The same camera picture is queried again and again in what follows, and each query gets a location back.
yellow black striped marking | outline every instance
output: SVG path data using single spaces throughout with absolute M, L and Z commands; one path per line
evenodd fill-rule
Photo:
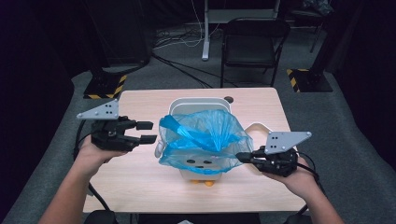
M 300 92 L 300 89 L 298 87 L 296 78 L 294 77 L 293 71 L 301 71 L 301 72 L 306 72 L 309 71 L 308 69 L 287 69 L 286 72 L 288 73 L 289 79 L 291 86 L 293 87 L 295 92 Z
M 84 99 L 107 99 L 107 98 L 118 98 L 122 87 L 125 83 L 126 76 L 121 77 L 119 85 L 117 86 L 116 90 L 110 94 L 87 94 L 84 95 Z

gripper mount plate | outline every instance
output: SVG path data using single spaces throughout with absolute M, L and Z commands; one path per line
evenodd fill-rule
M 86 112 L 77 114 L 77 119 L 118 119 L 119 101 L 113 100 Z
M 285 152 L 311 136 L 311 132 L 269 132 L 265 144 L 265 154 Z

dark curtain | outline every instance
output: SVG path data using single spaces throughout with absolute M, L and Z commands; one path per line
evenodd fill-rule
M 358 127 L 396 169 L 396 2 L 363 3 L 349 45 L 339 55 L 344 60 L 335 67 L 334 76 Z
M 83 0 L 26 0 L 70 77 L 107 67 L 106 56 Z
M 327 35 L 311 66 L 313 74 L 332 73 L 343 62 L 364 0 L 332 1 L 334 13 L 324 22 Z
M 24 0 L 0 7 L 0 222 L 50 145 L 73 83 Z

black chair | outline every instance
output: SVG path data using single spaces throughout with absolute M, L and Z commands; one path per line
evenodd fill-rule
M 280 55 L 290 26 L 281 19 L 239 18 L 227 23 L 221 55 L 220 87 L 224 83 L 224 66 L 272 68 L 269 86 L 273 87 Z
M 87 216 L 84 224 L 119 224 L 119 222 L 117 221 L 115 212 L 110 210 L 95 210 Z
M 296 21 L 305 21 L 310 24 L 313 24 L 313 26 L 316 27 L 315 29 L 315 40 L 314 43 L 312 44 L 311 50 L 309 52 L 313 52 L 315 45 L 317 44 L 320 31 L 322 30 L 324 22 L 328 19 L 328 17 L 331 14 L 328 15 L 323 15 L 319 11 L 315 10 L 313 7 L 307 7 L 307 8 L 295 8 L 290 11 L 290 15 L 296 20 Z

wooden table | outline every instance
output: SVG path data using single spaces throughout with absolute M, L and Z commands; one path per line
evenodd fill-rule
M 232 113 L 246 128 L 261 122 L 273 131 L 290 127 L 273 88 L 124 91 L 120 115 L 138 121 L 152 121 L 153 130 L 129 130 L 125 134 L 158 134 L 159 120 L 169 105 L 180 97 L 233 97 Z M 260 125 L 249 128 L 254 147 L 265 145 Z M 222 175 L 212 187 L 193 184 L 178 169 L 160 165 L 154 145 L 141 145 L 125 156 L 104 164 L 92 184 L 111 210 L 126 213 L 220 213 L 297 211 L 304 201 L 283 184 L 269 179 L 251 164 L 243 164 Z M 95 197 L 87 196 L 84 212 L 103 209 Z

